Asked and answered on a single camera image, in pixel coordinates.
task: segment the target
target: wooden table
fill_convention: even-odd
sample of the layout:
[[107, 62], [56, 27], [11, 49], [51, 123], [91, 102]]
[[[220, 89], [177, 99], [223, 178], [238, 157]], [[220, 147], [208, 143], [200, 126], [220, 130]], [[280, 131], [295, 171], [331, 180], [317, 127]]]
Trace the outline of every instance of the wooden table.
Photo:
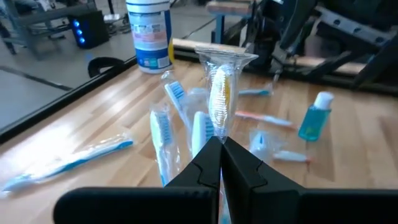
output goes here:
[[[176, 45], [197, 43], [175, 41]], [[176, 61], [176, 77], [186, 90], [203, 86], [200, 64]], [[240, 88], [260, 88], [268, 78], [243, 74]], [[236, 118], [232, 138], [248, 145], [249, 130], [266, 129], [287, 141], [286, 150], [314, 158], [310, 165], [274, 162], [282, 174], [306, 187], [398, 188], [398, 102], [395, 98], [281, 80], [272, 97], [241, 97], [238, 108], [300, 124], [319, 91], [335, 94], [330, 122], [321, 140], [309, 144], [297, 133]], [[89, 144], [130, 131], [134, 146], [75, 169], [49, 183], [0, 200], [0, 223], [51, 223], [56, 200], [83, 186], [160, 186], [149, 128], [149, 107], [166, 102], [160, 75], [134, 66], [0, 147], [0, 184], [42, 158], [79, 151]], [[175, 110], [173, 122], [183, 157], [185, 130]]]

